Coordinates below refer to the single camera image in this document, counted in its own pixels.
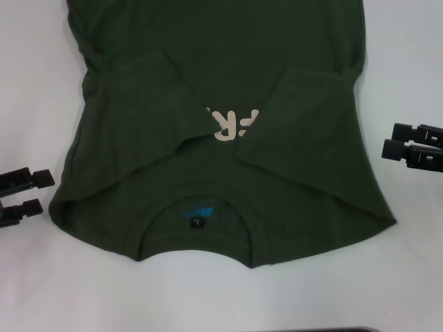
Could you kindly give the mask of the dark green FREE T-shirt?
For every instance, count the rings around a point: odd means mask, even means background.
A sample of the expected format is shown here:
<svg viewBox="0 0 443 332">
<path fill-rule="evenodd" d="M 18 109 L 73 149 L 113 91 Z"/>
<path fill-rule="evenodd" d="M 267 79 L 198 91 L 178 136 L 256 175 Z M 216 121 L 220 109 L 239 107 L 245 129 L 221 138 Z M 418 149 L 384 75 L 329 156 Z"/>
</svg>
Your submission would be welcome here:
<svg viewBox="0 0 443 332">
<path fill-rule="evenodd" d="M 87 72 L 61 230 L 135 261 L 256 268 L 396 223 L 356 112 L 362 0 L 66 2 Z"/>
</svg>

